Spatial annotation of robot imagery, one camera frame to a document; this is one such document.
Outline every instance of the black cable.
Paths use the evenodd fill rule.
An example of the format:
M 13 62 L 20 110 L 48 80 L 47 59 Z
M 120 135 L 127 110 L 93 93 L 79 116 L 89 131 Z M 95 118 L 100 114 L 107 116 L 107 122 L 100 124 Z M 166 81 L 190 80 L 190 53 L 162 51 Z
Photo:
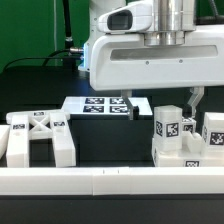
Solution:
M 65 48 L 70 48 L 74 46 L 74 43 L 72 39 L 69 0 L 63 0 L 63 7 L 65 20 Z
M 56 60 L 56 59 L 65 59 L 66 57 L 26 57 L 26 58 L 19 58 L 19 59 L 16 59 L 16 60 L 13 60 L 13 61 L 10 61 L 9 63 L 7 63 L 5 65 L 5 67 L 3 68 L 3 72 L 5 72 L 8 67 L 13 64 L 13 63 L 16 63 L 18 61 L 25 61 L 25 60 L 44 60 L 44 59 L 49 59 L 49 60 Z M 81 57 L 80 56 L 76 56 L 76 57 L 73 57 L 77 60 L 81 60 Z
M 50 55 L 48 55 L 48 57 L 45 59 L 44 63 L 42 64 L 42 66 L 46 66 L 48 61 L 50 60 L 49 58 L 52 58 L 58 54 L 61 54 L 61 53 L 66 53 L 66 52 L 70 52 L 69 49 L 63 49 L 63 50 L 58 50 L 58 51 L 55 51 L 53 53 L 51 53 Z
M 209 3 L 210 3 L 211 10 L 213 12 L 213 15 L 215 17 L 218 17 L 219 16 L 219 12 L 218 12 L 218 8 L 216 6 L 215 0 L 209 0 Z

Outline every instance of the green background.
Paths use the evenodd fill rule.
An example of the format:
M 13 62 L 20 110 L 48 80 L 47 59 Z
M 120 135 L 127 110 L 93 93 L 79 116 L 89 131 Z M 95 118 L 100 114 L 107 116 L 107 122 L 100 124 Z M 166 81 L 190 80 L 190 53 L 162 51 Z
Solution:
M 61 0 L 56 1 L 57 45 L 58 49 L 63 49 L 63 7 Z M 216 0 L 216 3 L 219 13 L 224 14 L 224 1 Z M 88 8 L 89 0 L 70 0 L 73 38 L 77 47 L 82 46 L 89 35 Z M 197 0 L 197 14 L 212 15 L 208 0 Z M 53 51 L 53 0 L 0 0 L 0 71 L 11 60 L 21 57 L 45 57 Z M 41 63 L 41 61 L 24 62 L 32 65 Z

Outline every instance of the black panel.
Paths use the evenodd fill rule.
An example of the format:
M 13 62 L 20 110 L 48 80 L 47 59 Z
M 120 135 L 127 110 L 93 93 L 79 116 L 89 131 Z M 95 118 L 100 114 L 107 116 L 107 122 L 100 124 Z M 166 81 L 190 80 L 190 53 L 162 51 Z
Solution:
M 132 13 L 128 10 L 114 13 L 108 17 L 109 30 L 130 30 L 133 23 Z

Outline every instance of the cable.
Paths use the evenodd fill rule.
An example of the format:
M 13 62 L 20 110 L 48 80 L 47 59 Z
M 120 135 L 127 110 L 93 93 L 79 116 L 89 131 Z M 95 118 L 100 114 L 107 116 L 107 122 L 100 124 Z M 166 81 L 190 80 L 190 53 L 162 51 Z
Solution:
M 218 17 L 218 16 L 219 16 L 219 12 L 218 12 L 218 9 L 217 9 L 215 0 L 209 0 L 209 3 L 210 3 L 210 6 L 211 6 L 213 15 L 214 15 L 215 17 Z
M 42 66 L 46 66 L 48 61 L 50 60 L 49 58 L 52 58 L 58 54 L 61 54 L 61 53 L 66 53 L 66 52 L 70 52 L 69 49 L 63 49 L 63 50 L 58 50 L 58 51 L 55 51 L 53 53 L 51 53 L 50 55 L 48 55 L 48 57 L 45 59 L 44 63 L 42 64 Z
M 63 7 L 65 20 L 65 48 L 70 48 L 74 46 L 74 43 L 72 38 L 69 0 L 63 0 Z
M 54 50 L 58 50 L 58 39 L 57 39 L 58 27 L 57 27 L 57 0 L 54 0 Z
M 18 61 L 25 61 L 25 60 L 46 60 L 46 59 L 49 59 L 49 60 L 56 60 L 56 59 L 65 59 L 66 57 L 27 57 L 27 58 L 19 58 L 19 59 L 16 59 L 16 60 L 13 60 L 13 61 L 10 61 L 9 63 L 7 63 L 5 65 L 5 67 L 3 68 L 3 72 L 5 72 L 9 66 L 13 63 L 16 63 Z M 72 57 L 74 59 L 77 59 L 77 60 L 81 60 L 81 56 L 75 56 L 75 57 Z

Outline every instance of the black table surface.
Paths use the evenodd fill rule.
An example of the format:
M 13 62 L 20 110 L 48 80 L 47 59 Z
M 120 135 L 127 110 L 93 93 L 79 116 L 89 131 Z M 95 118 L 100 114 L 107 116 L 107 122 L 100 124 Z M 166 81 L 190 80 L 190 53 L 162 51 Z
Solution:
M 148 97 L 152 107 L 167 104 L 183 106 L 188 98 L 187 89 L 133 93 L 134 96 Z M 202 123 L 204 111 L 224 111 L 221 101 L 223 93 L 222 87 L 206 89 L 198 108 L 199 124 Z M 4 124 L 9 112 L 60 109 L 66 96 L 119 95 L 119 91 L 95 92 L 89 85 L 88 74 L 57 67 L 14 67 L 0 75 L 0 120 Z M 72 119 L 70 127 L 80 167 L 152 165 L 152 120 Z M 44 147 L 47 148 L 48 143 L 44 142 Z M 33 156 L 33 166 L 44 163 L 41 161 L 43 158 L 38 156 Z M 47 159 L 53 161 L 52 153 L 48 153 Z M 224 195 L 0 197 L 0 222 L 7 224 L 220 224 L 223 219 Z

